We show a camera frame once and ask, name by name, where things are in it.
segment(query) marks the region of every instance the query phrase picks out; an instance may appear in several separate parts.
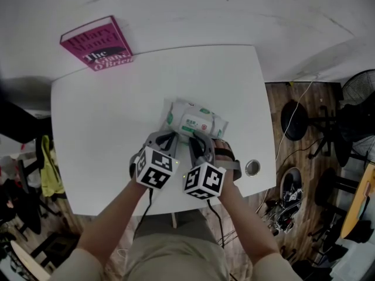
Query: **round silver object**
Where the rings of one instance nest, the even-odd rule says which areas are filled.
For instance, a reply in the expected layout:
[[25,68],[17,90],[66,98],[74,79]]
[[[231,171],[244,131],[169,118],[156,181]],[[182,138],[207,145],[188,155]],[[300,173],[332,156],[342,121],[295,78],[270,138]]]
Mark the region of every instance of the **round silver object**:
[[245,172],[247,176],[254,177],[255,175],[259,173],[259,171],[260,171],[259,161],[253,159],[246,164]]

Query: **gray pants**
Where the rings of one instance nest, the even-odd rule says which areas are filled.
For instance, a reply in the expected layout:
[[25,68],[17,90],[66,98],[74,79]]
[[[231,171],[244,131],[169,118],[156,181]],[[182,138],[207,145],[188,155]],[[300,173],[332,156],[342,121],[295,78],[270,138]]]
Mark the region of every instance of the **gray pants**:
[[177,228],[174,229],[171,214],[147,215],[134,239],[151,234],[175,234],[185,237],[202,239],[217,244],[206,218],[199,210],[175,213]]

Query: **black and white cube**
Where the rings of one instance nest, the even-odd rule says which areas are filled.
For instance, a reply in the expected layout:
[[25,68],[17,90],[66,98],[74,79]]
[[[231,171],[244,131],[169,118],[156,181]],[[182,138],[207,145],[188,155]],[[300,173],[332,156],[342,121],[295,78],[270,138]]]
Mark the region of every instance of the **black and white cube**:
[[160,190],[177,172],[179,161],[148,146],[134,160],[137,182]]
[[223,187],[226,169],[208,162],[192,168],[183,177],[183,192],[201,200],[218,197]]

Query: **book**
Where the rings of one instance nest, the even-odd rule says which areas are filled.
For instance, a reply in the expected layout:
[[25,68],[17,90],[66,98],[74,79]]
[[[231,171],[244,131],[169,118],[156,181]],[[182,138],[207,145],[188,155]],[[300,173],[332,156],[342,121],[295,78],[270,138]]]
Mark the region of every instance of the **book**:
[[133,54],[113,16],[64,33],[60,45],[94,71],[133,61]]

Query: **person's right arm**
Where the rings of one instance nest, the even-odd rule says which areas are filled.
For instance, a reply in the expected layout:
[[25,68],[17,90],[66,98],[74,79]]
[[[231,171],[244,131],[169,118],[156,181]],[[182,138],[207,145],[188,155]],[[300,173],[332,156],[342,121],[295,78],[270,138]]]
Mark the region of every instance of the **person's right arm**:
[[251,210],[233,181],[225,180],[219,197],[228,211],[238,238],[253,265],[260,259],[279,253],[276,240],[261,218]]

